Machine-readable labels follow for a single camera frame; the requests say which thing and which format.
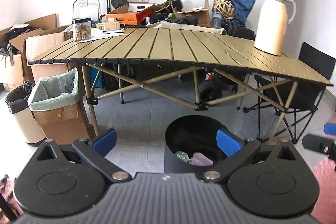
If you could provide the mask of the clear plastic wrap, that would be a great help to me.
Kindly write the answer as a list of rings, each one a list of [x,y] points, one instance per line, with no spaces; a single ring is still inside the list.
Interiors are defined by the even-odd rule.
[[[188,163],[189,162],[189,156],[187,153],[183,152],[183,151],[177,151],[174,154],[179,160]]]

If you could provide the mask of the black folding chair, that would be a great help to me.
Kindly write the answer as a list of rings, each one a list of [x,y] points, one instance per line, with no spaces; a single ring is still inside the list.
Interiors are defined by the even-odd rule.
[[[314,69],[327,80],[331,79],[335,68],[335,58],[304,42],[301,46],[298,59]],[[264,90],[263,94],[277,103],[280,103],[279,99],[281,99],[281,102],[284,103],[290,95],[292,86],[292,83],[285,83],[283,85]],[[283,118],[282,120],[285,123],[285,128],[277,132],[276,135],[278,136],[287,131],[290,135],[291,142],[296,144],[302,136],[297,133],[297,124],[306,118],[311,121],[313,115],[318,110],[318,105],[321,102],[325,89],[325,87],[318,84],[299,83],[295,93],[293,94],[291,103],[286,108],[286,112],[280,111],[276,107],[274,108],[278,116],[282,114],[292,114],[294,120],[292,124],[289,124],[287,119]]]

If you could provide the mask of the small tan carton box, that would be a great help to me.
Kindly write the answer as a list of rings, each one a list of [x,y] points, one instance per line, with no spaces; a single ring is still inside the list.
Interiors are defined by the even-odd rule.
[[[96,24],[96,28],[103,32],[116,31],[121,29],[121,24],[119,22],[102,22]]]

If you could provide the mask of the cardboard box with green liner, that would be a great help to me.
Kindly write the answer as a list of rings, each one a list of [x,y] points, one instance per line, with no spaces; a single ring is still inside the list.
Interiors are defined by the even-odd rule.
[[[46,138],[58,144],[93,137],[76,68],[38,79],[28,98],[28,106]]]

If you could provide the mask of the tan folding table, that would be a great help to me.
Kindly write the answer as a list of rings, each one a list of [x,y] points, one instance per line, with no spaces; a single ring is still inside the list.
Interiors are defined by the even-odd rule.
[[[255,94],[274,106],[280,112],[280,118],[288,113],[300,83],[323,88],[331,85],[321,73],[287,53],[271,55],[256,49],[252,40],[206,30],[127,28],[121,36],[91,42],[69,39],[28,62],[30,66],[61,63],[82,67],[85,95],[96,135],[99,134],[95,114],[98,98],[94,95],[95,84],[89,79],[91,68],[127,82],[128,90],[142,88],[195,110],[206,110],[222,102]],[[179,65],[181,70],[138,81],[108,69],[107,64]],[[207,102],[189,102],[154,87],[159,81],[186,73],[195,75],[203,68],[228,78],[243,91]]]

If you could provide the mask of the open brown cardboard box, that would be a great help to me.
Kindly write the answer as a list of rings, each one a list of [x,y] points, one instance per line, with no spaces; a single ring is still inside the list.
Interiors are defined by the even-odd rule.
[[[183,5],[183,10],[177,12],[176,16],[178,19],[184,18],[186,16],[196,16],[198,19],[198,26],[210,27],[210,13],[209,13],[209,0],[205,0],[204,4],[201,6],[192,6],[190,0],[185,1]]]

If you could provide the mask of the orange cardboard box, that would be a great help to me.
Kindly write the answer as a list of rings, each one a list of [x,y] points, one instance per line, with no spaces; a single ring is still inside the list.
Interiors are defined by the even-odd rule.
[[[154,3],[130,2],[106,14],[107,22],[139,25],[154,12]]]

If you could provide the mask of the black round trash bin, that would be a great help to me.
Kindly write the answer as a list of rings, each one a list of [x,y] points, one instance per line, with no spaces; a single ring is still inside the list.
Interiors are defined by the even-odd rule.
[[[221,122],[203,115],[187,115],[174,120],[165,131],[165,173],[202,173],[207,166],[194,166],[175,156],[184,152],[189,157],[200,152],[219,164],[227,155],[217,145],[217,131],[226,129]]]

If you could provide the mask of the beige bin with black liner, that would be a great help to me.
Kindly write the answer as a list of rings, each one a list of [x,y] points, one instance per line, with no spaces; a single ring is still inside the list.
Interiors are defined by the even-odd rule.
[[[25,81],[21,86],[9,92],[5,102],[10,114],[21,129],[25,143],[37,147],[45,140],[46,136],[28,106],[28,98],[33,87],[34,84]]]

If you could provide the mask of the lilac fluffy cloth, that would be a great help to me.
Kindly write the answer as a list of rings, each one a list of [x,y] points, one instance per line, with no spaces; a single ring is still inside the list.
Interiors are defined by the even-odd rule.
[[[193,166],[213,166],[214,162],[202,153],[196,152],[189,159],[189,164]]]

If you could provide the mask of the large cardboard box left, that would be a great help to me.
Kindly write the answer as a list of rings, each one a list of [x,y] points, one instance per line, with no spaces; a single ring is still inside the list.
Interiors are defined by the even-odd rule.
[[[24,81],[35,83],[41,77],[70,71],[73,65],[29,65],[28,62],[71,38],[67,26],[57,26],[55,14],[1,30],[1,89],[12,91]]]

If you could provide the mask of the chrome folding cart frame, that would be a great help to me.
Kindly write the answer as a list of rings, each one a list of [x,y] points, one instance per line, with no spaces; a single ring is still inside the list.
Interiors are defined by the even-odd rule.
[[[97,23],[100,17],[99,0],[76,0],[72,5],[72,19],[91,18]]]

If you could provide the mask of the dark blue bag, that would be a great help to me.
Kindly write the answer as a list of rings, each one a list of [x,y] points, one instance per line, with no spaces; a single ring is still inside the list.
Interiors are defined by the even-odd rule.
[[[229,19],[241,27],[245,27],[247,18],[250,12],[252,11],[252,8],[256,0],[228,0],[228,1],[234,7],[235,14],[234,16],[231,17],[223,16],[223,18]]]

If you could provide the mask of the red white can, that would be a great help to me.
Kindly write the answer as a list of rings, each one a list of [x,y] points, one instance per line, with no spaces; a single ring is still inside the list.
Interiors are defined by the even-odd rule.
[[[214,79],[214,72],[207,72],[206,73],[206,77],[205,77],[205,80],[207,81],[211,81]]]

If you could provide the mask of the woven rattan ball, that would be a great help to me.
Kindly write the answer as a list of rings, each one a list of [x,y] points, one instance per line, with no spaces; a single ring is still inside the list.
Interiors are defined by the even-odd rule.
[[[235,18],[235,8],[230,0],[214,0],[213,11],[218,12],[224,19]]]

